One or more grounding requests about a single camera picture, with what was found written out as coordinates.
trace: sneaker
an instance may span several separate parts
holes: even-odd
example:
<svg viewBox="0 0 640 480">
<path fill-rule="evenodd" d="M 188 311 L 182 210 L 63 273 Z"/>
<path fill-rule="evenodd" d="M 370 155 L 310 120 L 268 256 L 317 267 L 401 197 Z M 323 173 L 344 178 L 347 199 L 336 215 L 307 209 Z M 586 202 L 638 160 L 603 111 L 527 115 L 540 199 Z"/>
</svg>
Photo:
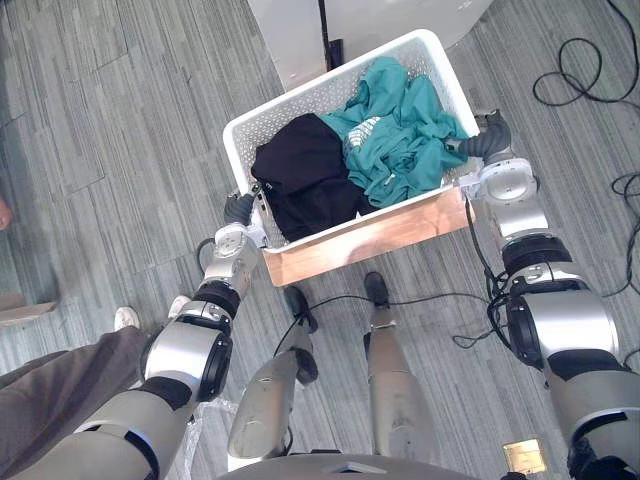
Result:
<svg viewBox="0 0 640 480">
<path fill-rule="evenodd" d="M 190 301 L 191 299 L 185 295 L 178 295 L 176 298 L 174 298 L 173 302 L 171 303 L 171 307 L 169 307 L 169 314 L 167 315 L 169 320 L 173 320 L 174 318 L 176 318 L 180 313 L 180 310 L 182 310 L 182 307 L 184 307 L 185 304 L 189 303 Z"/>
<path fill-rule="evenodd" d="M 140 319 L 138 318 L 138 314 L 131 307 L 120 307 L 116 310 L 116 316 L 113 320 L 114 332 L 125 327 L 140 328 Z"/>
</svg>

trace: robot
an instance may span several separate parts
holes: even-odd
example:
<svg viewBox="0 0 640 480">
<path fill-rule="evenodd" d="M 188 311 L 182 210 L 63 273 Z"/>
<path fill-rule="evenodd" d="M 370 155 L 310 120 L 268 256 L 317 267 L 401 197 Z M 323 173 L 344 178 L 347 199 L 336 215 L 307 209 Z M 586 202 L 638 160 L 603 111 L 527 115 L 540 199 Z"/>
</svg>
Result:
<svg viewBox="0 0 640 480">
<path fill-rule="evenodd" d="M 507 278 L 489 314 L 498 304 L 506 307 L 509 338 L 497 324 L 496 333 L 546 378 L 569 447 L 570 475 L 638 478 L 640 376 L 619 363 L 615 324 L 549 229 L 531 165 L 513 154 L 500 113 L 479 118 L 483 133 L 452 139 L 447 148 L 484 160 L 477 181 L 464 191 L 478 219 L 495 232 L 504 262 Z M 257 191 L 227 202 L 213 262 L 191 301 L 150 346 L 142 385 L 116 395 L 16 479 L 158 480 L 167 474 L 195 408 L 224 388 L 233 320 L 258 262 L 260 232 L 250 222 Z M 428 463 L 435 451 L 430 415 L 396 339 L 384 280 L 371 273 L 365 287 L 375 306 L 364 338 L 372 454 L 287 455 L 295 382 L 318 376 L 310 340 L 317 322 L 304 295 L 288 287 L 295 322 L 247 386 L 222 479 L 321 480 L 342 473 L 363 480 L 471 478 Z"/>
</svg>

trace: power cord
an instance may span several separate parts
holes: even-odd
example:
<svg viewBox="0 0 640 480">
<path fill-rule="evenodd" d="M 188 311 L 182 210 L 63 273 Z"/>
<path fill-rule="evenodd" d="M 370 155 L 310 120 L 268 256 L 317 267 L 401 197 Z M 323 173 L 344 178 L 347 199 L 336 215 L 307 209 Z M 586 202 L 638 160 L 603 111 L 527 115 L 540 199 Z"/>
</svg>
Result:
<svg viewBox="0 0 640 480">
<path fill-rule="evenodd" d="M 544 73 L 544 74 L 540 75 L 536 79 L 536 81 L 533 83 L 533 87 L 532 87 L 533 96 L 540 103 L 542 103 L 544 105 L 547 105 L 549 107 L 563 107 L 565 105 L 569 105 L 569 104 L 575 102 L 579 98 L 584 97 L 584 98 L 586 98 L 588 100 L 591 100 L 593 102 L 598 102 L 598 103 L 624 103 L 624 104 L 630 105 L 630 106 L 632 106 L 632 107 L 634 107 L 634 108 L 636 108 L 636 109 L 638 109 L 640 111 L 640 105 L 639 104 L 634 103 L 634 102 L 630 102 L 628 100 L 625 100 L 631 94 L 631 92 L 636 88 L 636 85 L 638 84 L 638 77 L 640 76 L 640 60 L 638 59 L 638 45 L 636 43 L 636 33 L 635 33 L 634 29 L 633 29 L 633 26 L 631 25 L 631 22 L 629 21 L 627 16 L 624 13 L 622 13 L 622 11 L 620 11 L 618 6 L 615 3 L 613 3 L 612 0 L 607 0 L 607 4 L 613 9 L 613 11 L 616 13 L 616 15 L 618 17 L 620 17 L 620 19 L 623 21 L 623 23 L 625 25 L 625 28 L 629 32 L 629 36 L 631 38 L 631 44 L 633 46 L 634 71 L 633 71 L 633 79 L 631 80 L 631 85 L 629 86 L 629 88 L 625 91 L 625 93 L 623 93 L 621 96 L 619 96 L 617 98 L 601 97 L 599 95 L 595 95 L 595 94 L 591 93 L 591 89 L 598 83 L 598 81 L 600 80 L 600 76 L 602 74 L 602 51 L 591 40 L 587 40 L 586 38 L 582 38 L 582 37 L 573 37 L 573 38 L 570 38 L 569 40 L 567 40 L 566 42 L 564 42 L 560 46 L 560 50 L 558 50 L 558 70 L 555 70 L 553 72 L 547 72 L 547 73 Z M 597 60 L 597 65 L 598 65 L 596 67 L 596 73 L 593 76 L 593 78 L 591 79 L 591 81 L 588 82 L 588 84 L 586 86 L 582 81 L 580 81 L 578 79 L 578 77 L 576 77 L 572 73 L 569 73 L 565 69 L 565 65 L 564 65 L 564 63 L 562 61 L 563 60 L 563 54 L 565 53 L 565 49 L 569 45 L 574 44 L 574 43 L 583 43 L 583 44 L 589 45 L 593 49 L 595 54 L 596 54 L 596 60 Z M 548 77 L 560 77 L 573 90 L 575 90 L 576 96 L 573 97 L 573 98 L 570 98 L 568 100 L 561 101 L 561 102 L 554 102 L 554 101 L 546 100 L 546 99 L 542 98 L 542 96 L 538 92 L 538 88 L 540 86 L 540 83 L 545 78 L 548 78 Z"/>
<path fill-rule="evenodd" d="M 592 93 L 592 89 L 600 81 L 600 77 L 602 75 L 602 51 L 593 41 L 588 40 L 586 38 L 582 38 L 582 37 L 574 37 L 565 41 L 560 46 L 560 49 L 558 50 L 558 58 L 557 58 L 558 69 L 555 71 L 547 72 L 540 75 L 536 79 L 536 81 L 533 83 L 532 93 L 538 102 L 544 105 L 547 105 L 549 107 L 562 107 L 565 105 L 569 105 L 577 101 L 578 99 L 584 97 L 587 100 L 591 100 L 592 102 L 597 102 L 597 103 L 608 103 L 608 104 L 623 103 L 625 105 L 629 105 L 633 107 L 638 112 L 640 112 L 640 104 L 626 100 L 626 98 L 633 92 L 633 90 L 638 85 L 638 81 L 640 78 L 640 59 L 638 56 L 638 44 L 636 41 L 637 40 L 636 32 L 629 18 L 624 13 L 622 13 L 620 8 L 612 0 L 606 0 L 606 2 L 607 2 L 607 5 L 614 11 L 614 13 L 622 20 L 625 26 L 625 29 L 629 34 L 629 38 L 631 40 L 631 45 L 633 49 L 633 78 L 631 80 L 629 87 L 626 89 L 626 91 L 622 95 L 618 97 L 607 98 L 607 97 L 602 97 Z M 568 72 L 567 69 L 565 68 L 565 64 L 563 63 L 563 58 L 564 58 L 563 55 L 567 47 L 569 47 L 572 44 L 580 44 L 580 43 L 586 44 L 587 46 L 589 46 L 596 56 L 596 65 L 597 65 L 596 72 L 593 78 L 589 82 L 583 82 L 580 79 L 578 79 L 576 75 Z M 551 101 L 543 98 L 540 95 L 539 87 L 543 82 L 543 80 L 549 77 L 560 77 L 565 83 L 567 83 L 567 85 L 569 85 L 569 87 L 571 87 L 576 92 L 576 95 L 565 101 Z M 614 194 L 621 196 L 623 198 L 625 206 L 633 215 L 634 225 L 631 229 L 631 234 L 629 235 L 629 239 L 627 240 L 625 281 L 622 284 L 622 286 L 617 288 L 616 290 L 613 290 L 612 292 L 601 295 L 603 298 L 613 297 L 615 295 L 618 295 L 624 292 L 628 288 L 632 288 L 636 293 L 640 294 L 640 288 L 633 282 L 633 249 L 636 243 L 638 232 L 640 232 L 640 210 L 634 207 L 630 202 L 631 198 L 640 196 L 640 189 L 632 190 L 632 187 L 634 186 L 634 182 L 637 182 L 639 178 L 640 178 L 640 171 L 636 171 L 636 172 L 631 172 L 631 173 L 621 175 L 618 178 L 616 178 L 613 182 L 611 182 L 611 190 L 613 191 Z M 623 365 L 626 368 L 629 368 L 629 365 L 627 363 L 629 359 L 631 359 L 631 357 L 637 353 L 640 353 L 640 348 L 632 350 L 626 355 L 623 362 Z"/>
<path fill-rule="evenodd" d="M 437 293 L 437 294 L 434 294 L 434 295 L 429 295 L 428 297 L 417 298 L 415 300 L 405 300 L 405 301 L 402 301 L 402 302 L 389 302 L 389 305 L 390 306 L 413 305 L 413 304 L 416 304 L 416 303 L 429 302 L 431 300 L 437 300 L 439 298 L 447 298 L 447 297 L 472 298 L 474 300 L 478 300 L 480 302 L 483 302 L 483 303 L 485 303 L 487 305 L 489 304 L 487 299 L 482 298 L 480 295 L 475 295 L 473 293 L 448 292 L 448 293 Z M 367 297 L 362 297 L 360 295 L 338 295 L 336 297 L 327 298 L 326 300 L 323 300 L 321 302 L 316 303 L 315 305 L 310 306 L 307 311 L 302 312 L 300 315 L 298 315 L 296 318 L 294 318 L 294 320 L 291 322 L 291 324 L 289 325 L 287 330 L 284 332 L 284 334 L 280 338 L 280 341 L 278 342 L 278 345 L 276 346 L 276 348 L 275 348 L 275 350 L 273 352 L 273 356 L 274 357 L 276 356 L 276 354 L 278 353 L 278 350 L 280 349 L 280 347 L 282 346 L 282 343 L 284 342 L 284 339 L 287 337 L 287 335 L 289 334 L 291 329 L 300 321 L 301 318 L 304 318 L 304 316 L 306 315 L 307 312 L 310 312 L 311 310 L 315 310 L 316 308 L 322 307 L 323 305 L 326 305 L 328 303 L 332 303 L 332 302 L 335 302 L 337 300 L 344 300 L 344 299 L 362 300 L 362 301 L 365 301 L 365 302 L 371 302 L 371 300 L 369 300 Z M 466 350 L 466 349 L 469 349 L 469 348 L 473 347 L 473 345 L 475 345 L 478 341 L 487 338 L 493 332 L 494 332 L 494 329 L 492 328 L 491 330 L 489 330 L 487 332 L 484 332 L 484 333 L 480 334 L 477 337 L 468 337 L 468 336 L 465 336 L 465 335 L 452 335 L 451 336 L 451 340 L 458 347 L 463 348 L 463 349 Z"/>
<path fill-rule="evenodd" d="M 491 266 L 489 265 L 489 262 L 484 256 L 484 253 L 480 248 L 480 243 L 478 242 L 476 229 L 473 225 L 473 219 L 471 218 L 471 203 L 469 202 L 468 198 L 465 199 L 464 209 L 467 215 L 467 224 L 469 225 L 469 232 L 471 233 L 473 248 L 476 252 L 476 255 L 480 259 L 480 263 L 482 263 L 482 266 L 484 268 L 484 277 L 485 277 L 485 286 L 487 290 L 487 296 L 491 299 L 489 301 L 489 305 L 487 305 L 487 318 L 489 319 L 489 323 L 491 324 L 491 330 L 483 333 L 479 337 L 471 339 L 472 344 L 469 348 L 475 345 L 479 340 L 482 340 L 483 338 L 487 338 L 492 333 L 495 333 L 498 339 L 500 340 L 500 342 L 502 342 L 502 344 L 505 346 L 505 348 L 511 351 L 511 343 L 509 342 L 509 339 L 507 339 L 506 335 L 502 332 L 502 329 L 504 328 L 504 326 L 500 325 L 500 308 L 506 305 L 507 300 L 509 299 L 509 296 L 506 293 L 504 293 L 504 290 L 507 286 L 508 275 L 506 272 L 502 272 L 496 276 L 491 270 Z"/>
<path fill-rule="evenodd" d="M 293 446 L 293 431 L 291 430 L 291 426 L 287 426 L 287 431 L 289 432 L 289 443 L 287 443 L 287 446 L 284 448 L 283 457 L 289 455 L 291 447 Z"/>
<path fill-rule="evenodd" d="M 625 282 L 620 288 L 614 290 L 613 292 L 602 295 L 603 298 L 609 298 L 613 297 L 614 295 L 618 295 L 619 293 L 624 292 L 629 287 L 631 287 L 636 293 L 640 294 L 640 289 L 638 289 L 638 286 L 633 283 L 633 248 L 636 244 L 638 232 L 640 232 L 640 211 L 636 207 L 634 207 L 630 201 L 632 197 L 640 196 L 640 190 L 631 191 L 632 184 L 634 182 L 637 182 L 638 180 L 640 180 L 640 171 L 621 175 L 613 182 L 611 182 L 611 190 L 613 191 L 613 193 L 623 198 L 625 207 L 627 207 L 627 209 L 633 215 L 635 223 L 633 225 L 633 228 L 631 229 L 629 240 L 627 240 Z"/>
<path fill-rule="evenodd" d="M 195 252 L 196 263 L 198 264 L 198 270 L 200 270 L 200 275 L 202 275 L 203 277 L 204 277 L 204 267 L 202 266 L 202 259 L 200 257 L 202 256 L 202 249 L 209 244 L 215 245 L 216 239 L 213 237 L 205 238 L 203 241 L 201 241 L 198 244 Z"/>
</svg>

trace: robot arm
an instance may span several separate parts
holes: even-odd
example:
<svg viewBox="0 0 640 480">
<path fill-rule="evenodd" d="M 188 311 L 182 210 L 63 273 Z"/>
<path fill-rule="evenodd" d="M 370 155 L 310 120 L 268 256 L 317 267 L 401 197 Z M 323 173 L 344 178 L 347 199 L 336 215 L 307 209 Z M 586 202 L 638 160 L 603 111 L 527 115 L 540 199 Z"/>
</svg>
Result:
<svg viewBox="0 0 640 480">
<path fill-rule="evenodd" d="M 189 303 L 153 342 L 145 381 L 120 393 L 16 479 L 164 478 L 199 402 L 222 391 L 241 299 L 258 261 L 252 194 L 232 197 L 212 263 Z"/>
<path fill-rule="evenodd" d="M 572 477 L 635 478 L 625 472 L 640 473 L 640 376 L 619 363 L 615 324 L 549 230 L 508 126 L 498 111 L 485 120 L 484 134 L 453 148 L 485 161 L 472 195 L 508 275 L 510 349 L 546 377 Z"/>
</svg>

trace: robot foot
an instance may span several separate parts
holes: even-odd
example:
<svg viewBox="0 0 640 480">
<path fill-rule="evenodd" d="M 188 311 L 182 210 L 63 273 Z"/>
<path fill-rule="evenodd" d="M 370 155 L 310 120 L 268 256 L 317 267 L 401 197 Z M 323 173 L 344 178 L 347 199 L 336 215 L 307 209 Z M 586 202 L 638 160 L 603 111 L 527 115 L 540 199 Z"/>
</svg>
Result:
<svg viewBox="0 0 640 480">
<path fill-rule="evenodd" d="M 309 327 L 309 333 L 313 333 L 318 329 L 318 321 L 313 314 L 309 311 L 309 302 L 304 293 L 293 285 L 289 285 L 284 289 L 284 298 L 289 305 L 289 310 L 293 314 L 293 317 L 300 320 L 306 320 Z"/>
<path fill-rule="evenodd" d="M 367 297 L 377 309 L 389 308 L 389 291 L 382 275 L 378 272 L 367 273 L 364 277 L 364 288 L 367 291 Z"/>
</svg>

